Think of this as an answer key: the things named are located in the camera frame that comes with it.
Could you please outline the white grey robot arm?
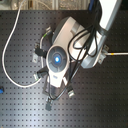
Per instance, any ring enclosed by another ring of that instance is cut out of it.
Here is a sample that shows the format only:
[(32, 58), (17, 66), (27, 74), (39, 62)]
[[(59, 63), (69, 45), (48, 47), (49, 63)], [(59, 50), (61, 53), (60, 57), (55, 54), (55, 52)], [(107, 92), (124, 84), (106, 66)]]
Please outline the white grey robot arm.
[(61, 86), (72, 61), (85, 69), (96, 65), (120, 4), (121, 0), (96, 0), (94, 20), (87, 28), (73, 17), (61, 20), (46, 56), (48, 82), (52, 86)]

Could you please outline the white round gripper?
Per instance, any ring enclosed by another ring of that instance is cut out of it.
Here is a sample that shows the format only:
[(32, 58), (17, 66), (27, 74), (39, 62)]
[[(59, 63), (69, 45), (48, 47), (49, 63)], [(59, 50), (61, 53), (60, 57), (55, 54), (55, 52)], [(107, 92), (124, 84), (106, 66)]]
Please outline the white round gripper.
[(54, 87), (59, 88), (62, 78), (69, 67), (67, 52), (60, 46), (52, 46), (46, 56), (46, 65), (50, 75), (48, 82)]

